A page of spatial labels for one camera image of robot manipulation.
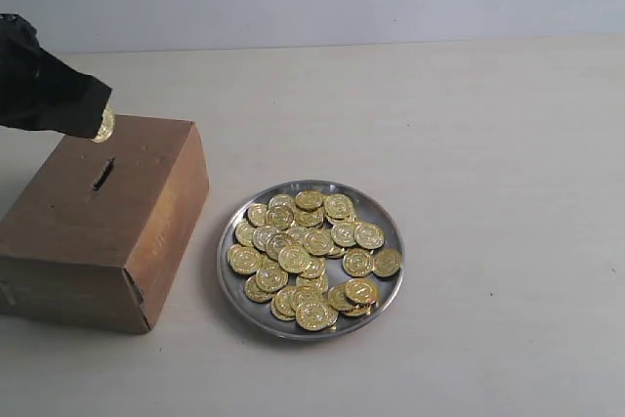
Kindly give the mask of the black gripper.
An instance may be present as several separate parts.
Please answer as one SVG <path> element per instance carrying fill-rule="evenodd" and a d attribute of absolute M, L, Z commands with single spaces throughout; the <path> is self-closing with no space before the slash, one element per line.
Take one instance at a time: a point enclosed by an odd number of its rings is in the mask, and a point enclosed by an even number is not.
<path fill-rule="evenodd" d="M 39 74 L 41 66 L 41 101 Z M 1 15 L 1 126 L 92 140 L 111 88 L 47 51 L 17 14 Z"/>

